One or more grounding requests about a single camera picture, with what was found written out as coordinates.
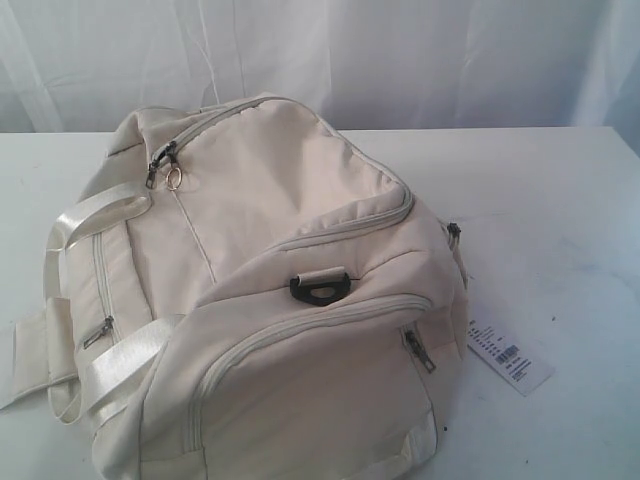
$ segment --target metal ring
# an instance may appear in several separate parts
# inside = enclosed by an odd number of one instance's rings
[[[178,175],[178,178],[176,179],[175,183],[172,180],[173,177],[175,176],[173,175],[174,173]],[[180,167],[172,167],[171,170],[169,170],[169,173],[167,173],[167,176],[165,177],[165,182],[169,190],[171,190],[172,192],[174,190],[177,190],[180,187],[180,184],[182,183],[182,169],[180,169]]]

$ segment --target paper tag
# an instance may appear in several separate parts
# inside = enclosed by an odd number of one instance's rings
[[[469,348],[522,395],[533,392],[554,368],[522,346],[504,325],[484,318],[469,322]]]

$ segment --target fabric backdrop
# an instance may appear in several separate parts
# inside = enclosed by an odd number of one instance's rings
[[[0,131],[263,91],[342,129],[604,124],[639,152],[640,0],[0,0]]]

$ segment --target zipper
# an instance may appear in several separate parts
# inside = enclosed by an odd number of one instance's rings
[[[286,340],[312,328],[333,327],[363,321],[400,310],[426,312],[431,308],[431,301],[424,297],[411,294],[390,295],[338,307],[327,312],[309,314],[308,311],[304,311],[249,335],[223,353],[209,366],[195,390],[192,401],[189,404],[189,423],[187,438],[185,439],[187,451],[199,450],[202,447],[200,418],[203,399],[215,391],[231,366],[237,365],[251,352]]]
[[[393,173],[388,167],[378,163],[377,161],[369,158],[364,153],[362,153],[355,145],[353,145],[349,140],[344,138],[339,132],[337,132],[333,127],[327,124],[321,117],[319,117],[313,110],[308,108],[306,105],[303,105],[300,102],[295,100],[291,100],[284,97],[262,97],[256,98],[251,101],[241,103],[236,105],[235,107],[229,108],[223,112],[216,112],[212,114],[210,117],[207,117],[189,128],[183,130],[181,133],[176,135],[173,140],[160,147],[155,153],[152,155],[151,162],[149,163],[149,171],[147,173],[147,188],[153,188],[155,183],[155,177],[160,168],[162,168],[167,163],[171,163],[171,170],[166,176],[167,187],[171,191],[176,191],[180,187],[180,183],[182,181],[182,170],[180,169],[177,155],[189,142],[191,142],[194,138],[196,138],[200,133],[204,130],[211,128],[216,125],[218,122],[233,116],[237,113],[240,113],[243,110],[248,108],[253,108],[265,101],[270,100],[283,100],[291,103],[295,103],[300,107],[304,108],[308,112],[310,112],[319,122],[322,122],[324,127],[329,130],[329,132],[337,138],[342,139],[347,145],[349,145],[353,150],[357,151],[362,158],[363,161],[368,162],[373,165],[378,170],[385,173],[387,176],[391,177],[396,183],[398,183],[404,189],[404,201],[402,205],[394,210],[389,210],[383,213],[370,215],[362,219],[356,219],[349,222],[344,222],[338,225],[334,225],[327,229],[322,230],[321,232],[313,232],[305,235],[300,235],[294,239],[284,240],[275,245],[269,247],[268,251],[271,250],[289,250],[294,248],[300,248],[303,246],[307,246],[309,244],[317,244],[317,243],[326,243],[332,241],[335,237],[339,237],[345,232],[360,230],[362,228],[385,228],[391,225],[394,225],[404,217],[406,217],[411,209],[413,208],[414,197],[413,193],[409,189],[409,187],[398,178],[398,176]]]
[[[422,365],[424,365],[427,373],[433,373],[436,369],[436,364],[433,363],[433,360],[431,360],[427,353],[427,349],[424,348],[424,344],[422,343],[422,340],[420,340],[420,335],[417,333],[417,326],[414,324],[405,327],[403,330],[405,345],[409,351],[420,361],[420,363],[422,363]]]
[[[93,263],[96,269],[98,296],[100,297],[100,304],[102,305],[104,321],[82,342],[82,348],[85,350],[109,333],[111,333],[114,343],[120,339],[119,332],[116,330],[115,319],[113,318],[113,300],[111,298],[111,288],[107,275],[107,265],[104,259],[102,232],[96,233],[93,236]]]

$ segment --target white satin strap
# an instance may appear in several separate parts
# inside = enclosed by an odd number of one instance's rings
[[[140,182],[116,185],[79,202],[55,221],[44,264],[45,311],[16,324],[13,379],[8,404],[49,388],[54,415],[69,423],[80,414],[79,385],[73,358],[69,300],[60,287],[59,256],[77,241],[136,217],[149,209],[149,192]]]
[[[169,340],[184,315],[171,315],[148,323],[104,352],[85,371],[82,410],[92,417],[97,430],[123,410],[137,389],[141,374]]]

